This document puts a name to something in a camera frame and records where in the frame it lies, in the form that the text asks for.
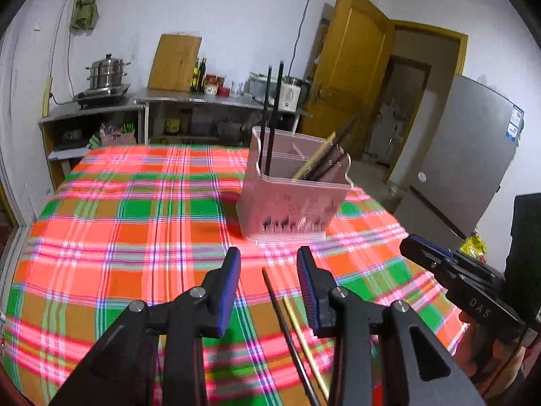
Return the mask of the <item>person right hand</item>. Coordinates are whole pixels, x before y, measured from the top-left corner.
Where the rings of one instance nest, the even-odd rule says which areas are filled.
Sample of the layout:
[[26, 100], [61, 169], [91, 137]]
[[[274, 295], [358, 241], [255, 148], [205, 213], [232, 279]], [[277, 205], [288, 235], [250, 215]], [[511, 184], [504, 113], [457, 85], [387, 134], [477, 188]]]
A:
[[[468, 328], [457, 344], [454, 358], [465, 374], [470, 377], [477, 371], [473, 360], [473, 341], [477, 323], [464, 312], [460, 313], [458, 319], [466, 323]], [[478, 391], [485, 401], [503, 394], [511, 387], [521, 369], [525, 351], [523, 347], [515, 351], [513, 345], [505, 345], [498, 340], [493, 343], [492, 362], [495, 363], [495, 369], [492, 370], [488, 379], [478, 386]]]

